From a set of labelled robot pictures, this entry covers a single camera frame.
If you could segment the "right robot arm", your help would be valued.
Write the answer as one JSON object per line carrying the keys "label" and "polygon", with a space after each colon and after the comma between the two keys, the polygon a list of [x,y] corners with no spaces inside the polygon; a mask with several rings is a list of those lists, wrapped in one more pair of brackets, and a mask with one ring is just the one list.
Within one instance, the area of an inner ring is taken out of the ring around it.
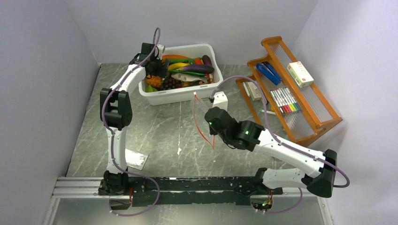
{"label": "right robot arm", "polygon": [[219,107],[209,109],[204,116],[212,135],[218,135],[229,147],[260,152],[282,160],[292,169],[259,169],[253,188],[265,194],[276,188],[305,188],[310,193],[330,198],[336,176],[337,153],[312,150],[280,137],[253,121],[237,122]]}

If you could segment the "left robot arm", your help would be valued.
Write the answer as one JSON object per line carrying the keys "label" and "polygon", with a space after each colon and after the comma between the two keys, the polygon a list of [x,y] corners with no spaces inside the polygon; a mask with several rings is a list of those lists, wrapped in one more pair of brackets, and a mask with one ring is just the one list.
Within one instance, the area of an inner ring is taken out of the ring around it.
{"label": "left robot arm", "polygon": [[166,75],[167,69],[162,65],[164,51],[164,45],[143,43],[122,77],[100,91],[100,119],[108,138],[108,163],[99,195],[123,195],[130,190],[125,154],[127,128],[133,116],[130,95],[148,75]]}

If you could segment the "toy purple eggplant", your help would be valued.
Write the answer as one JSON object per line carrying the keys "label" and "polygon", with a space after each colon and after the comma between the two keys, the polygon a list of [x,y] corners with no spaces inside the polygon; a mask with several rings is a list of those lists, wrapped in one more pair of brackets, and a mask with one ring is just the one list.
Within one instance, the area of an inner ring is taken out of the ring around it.
{"label": "toy purple eggplant", "polygon": [[204,64],[187,65],[187,66],[178,68],[177,70],[184,71],[184,72],[200,73],[200,74],[211,74],[214,72],[214,68],[212,66],[204,65]]}

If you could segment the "flat clear packet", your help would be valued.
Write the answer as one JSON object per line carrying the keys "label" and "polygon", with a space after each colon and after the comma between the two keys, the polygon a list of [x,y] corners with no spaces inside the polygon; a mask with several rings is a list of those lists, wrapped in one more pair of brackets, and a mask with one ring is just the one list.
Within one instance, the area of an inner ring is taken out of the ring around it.
{"label": "flat clear packet", "polygon": [[149,155],[125,149],[125,158],[128,167],[142,171]]}

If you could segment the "toy yellow banana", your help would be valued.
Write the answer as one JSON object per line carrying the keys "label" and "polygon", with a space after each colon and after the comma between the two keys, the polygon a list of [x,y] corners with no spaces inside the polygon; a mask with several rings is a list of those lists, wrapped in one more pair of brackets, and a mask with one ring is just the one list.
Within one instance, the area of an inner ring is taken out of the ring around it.
{"label": "toy yellow banana", "polygon": [[168,71],[178,70],[179,68],[182,68],[182,67],[185,67],[185,66],[188,66],[188,65],[190,65],[190,64],[189,63],[182,63],[182,62],[173,63],[173,64],[169,65]]}

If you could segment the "blue stapler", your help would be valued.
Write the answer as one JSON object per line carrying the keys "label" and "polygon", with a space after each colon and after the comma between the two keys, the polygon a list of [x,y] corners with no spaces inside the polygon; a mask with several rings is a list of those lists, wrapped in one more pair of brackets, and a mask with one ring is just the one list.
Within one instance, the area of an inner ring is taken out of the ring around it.
{"label": "blue stapler", "polygon": [[259,70],[265,77],[267,77],[274,85],[278,85],[282,82],[281,76],[277,73],[274,67],[268,62],[256,64],[257,70]]}

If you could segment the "toy green chili pepper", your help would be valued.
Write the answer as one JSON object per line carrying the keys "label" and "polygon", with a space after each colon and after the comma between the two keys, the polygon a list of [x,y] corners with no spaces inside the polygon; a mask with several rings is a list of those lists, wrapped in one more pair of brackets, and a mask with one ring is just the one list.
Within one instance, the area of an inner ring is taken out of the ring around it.
{"label": "toy green chili pepper", "polygon": [[197,64],[197,65],[203,65],[203,61],[201,58],[188,58],[188,59],[170,59],[169,64],[175,64],[175,63],[189,63],[189,64]]}

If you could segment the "toy pineapple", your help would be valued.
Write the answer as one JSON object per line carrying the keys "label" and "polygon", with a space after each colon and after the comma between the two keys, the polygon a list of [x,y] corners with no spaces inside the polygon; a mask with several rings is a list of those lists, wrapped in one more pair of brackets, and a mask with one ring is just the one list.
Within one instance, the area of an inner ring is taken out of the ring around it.
{"label": "toy pineapple", "polygon": [[154,75],[147,75],[146,83],[155,89],[159,89],[162,87],[163,78]]}

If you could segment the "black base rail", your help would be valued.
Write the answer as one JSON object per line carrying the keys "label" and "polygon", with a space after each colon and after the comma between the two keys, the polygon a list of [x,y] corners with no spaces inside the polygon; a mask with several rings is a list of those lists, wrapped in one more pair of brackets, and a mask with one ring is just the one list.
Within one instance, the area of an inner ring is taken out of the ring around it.
{"label": "black base rail", "polygon": [[109,196],[113,209],[165,204],[251,204],[254,195],[281,195],[282,188],[262,184],[261,168],[253,176],[232,177],[129,177],[105,172],[98,188],[99,196]]}

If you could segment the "clear zip top bag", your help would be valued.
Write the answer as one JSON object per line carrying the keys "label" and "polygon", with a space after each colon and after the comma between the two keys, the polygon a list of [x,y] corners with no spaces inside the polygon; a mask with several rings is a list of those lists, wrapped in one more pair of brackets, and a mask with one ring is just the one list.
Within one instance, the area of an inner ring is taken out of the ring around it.
{"label": "clear zip top bag", "polygon": [[215,150],[215,136],[210,134],[209,124],[205,120],[208,106],[199,98],[195,91],[191,100],[191,110],[198,133],[211,146],[212,150]]}

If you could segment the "white plastic bin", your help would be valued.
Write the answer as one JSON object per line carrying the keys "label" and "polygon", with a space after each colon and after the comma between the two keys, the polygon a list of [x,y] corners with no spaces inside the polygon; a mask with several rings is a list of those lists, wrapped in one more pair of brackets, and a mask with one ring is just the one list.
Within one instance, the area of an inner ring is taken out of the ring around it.
{"label": "white plastic bin", "polygon": [[168,66],[166,77],[152,76],[138,85],[150,105],[189,101],[194,93],[207,98],[223,81],[209,44],[166,47],[162,60],[162,65]]}

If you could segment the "toy orange papaya slice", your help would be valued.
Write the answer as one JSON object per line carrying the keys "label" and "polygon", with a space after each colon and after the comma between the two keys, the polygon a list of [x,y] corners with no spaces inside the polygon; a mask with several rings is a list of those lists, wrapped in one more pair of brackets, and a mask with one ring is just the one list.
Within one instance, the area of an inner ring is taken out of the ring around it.
{"label": "toy orange papaya slice", "polygon": [[183,56],[183,55],[177,55],[177,54],[167,54],[162,56],[162,62],[165,62],[166,60],[185,60],[188,59],[189,57]]}

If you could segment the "toy green lime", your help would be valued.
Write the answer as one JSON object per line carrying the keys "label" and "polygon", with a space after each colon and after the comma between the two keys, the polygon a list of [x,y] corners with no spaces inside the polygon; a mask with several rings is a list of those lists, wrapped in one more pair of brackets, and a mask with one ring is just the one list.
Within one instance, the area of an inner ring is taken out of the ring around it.
{"label": "toy green lime", "polygon": [[145,88],[145,92],[148,92],[148,93],[157,92],[157,91],[158,90],[155,87],[151,86],[151,85],[147,85],[147,87]]}

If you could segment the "toy grey fish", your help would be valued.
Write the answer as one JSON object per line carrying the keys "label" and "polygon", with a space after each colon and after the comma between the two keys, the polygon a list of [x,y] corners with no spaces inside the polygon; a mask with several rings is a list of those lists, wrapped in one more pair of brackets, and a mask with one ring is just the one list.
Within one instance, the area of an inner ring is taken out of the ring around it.
{"label": "toy grey fish", "polygon": [[189,75],[189,74],[182,74],[182,73],[171,74],[171,77],[176,79],[176,80],[180,80],[182,82],[202,81],[202,82],[206,83],[207,80],[208,80],[207,77],[201,77],[201,76]]}

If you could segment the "toy dark grapes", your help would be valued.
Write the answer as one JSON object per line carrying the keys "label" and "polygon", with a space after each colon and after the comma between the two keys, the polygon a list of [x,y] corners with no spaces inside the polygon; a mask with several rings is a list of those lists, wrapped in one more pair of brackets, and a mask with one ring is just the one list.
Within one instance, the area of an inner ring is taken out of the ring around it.
{"label": "toy dark grapes", "polygon": [[172,77],[163,80],[161,84],[161,90],[173,90],[173,89],[179,89],[181,87],[182,87],[182,82]]}

